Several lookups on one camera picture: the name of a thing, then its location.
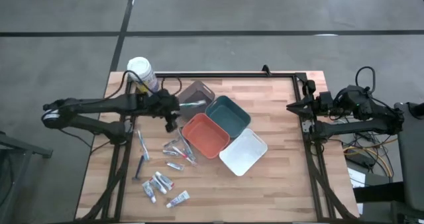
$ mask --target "teal bin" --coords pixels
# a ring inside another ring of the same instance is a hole
[[[226,95],[222,95],[212,102],[206,108],[205,113],[232,139],[237,138],[250,123],[250,115]]]

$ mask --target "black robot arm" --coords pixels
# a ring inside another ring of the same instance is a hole
[[[309,139],[313,142],[326,142],[333,135],[374,131],[379,134],[394,135],[401,131],[403,115],[372,97],[369,87],[349,85],[340,90],[333,99],[331,93],[321,92],[314,97],[315,82],[308,80],[303,87],[304,98],[287,105],[287,110],[299,115],[304,123],[309,123]],[[317,116],[334,116],[340,119],[352,114],[360,121],[330,124],[317,120]]]
[[[112,144],[122,144],[126,141],[126,129],[123,122],[106,123],[84,117],[84,113],[118,113],[120,115],[160,117],[166,120],[166,131],[173,131],[180,110],[178,98],[170,95],[168,90],[161,89],[148,96],[143,94],[123,94],[110,99],[59,99],[43,106],[44,125],[51,129],[74,127],[104,134]]]

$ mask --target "white bin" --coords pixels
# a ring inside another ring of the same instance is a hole
[[[237,176],[242,176],[268,150],[268,145],[251,129],[245,129],[219,158]]]

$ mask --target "concrete floor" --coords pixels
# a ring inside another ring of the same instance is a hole
[[[127,0],[0,0],[0,32],[119,31],[126,6]],[[128,30],[424,29],[423,9],[423,0],[134,0]],[[102,97],[116,43],[116,37],[0,37],[0,130],[54,149],[50,160],[32,159],[14,223],[74,217],[89,151],[44,128],[42,105]],[[263,64],[324,70],[336,93],[354,83],[357,69],[373,66],[374,95],[392,105],[424,102],[423,44],[417,35],[126,38],[118,70],[135,56],[147,57],[156,71],[259,70]],[[364,73],[361,84],[369,81]],[[398,146],[388,148],[401,180]]]

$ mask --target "red plastic bin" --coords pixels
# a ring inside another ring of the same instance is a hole
[[[217,157],[230,142],[230,135],[204,113],[191,118],[182,134],[206,158]]]

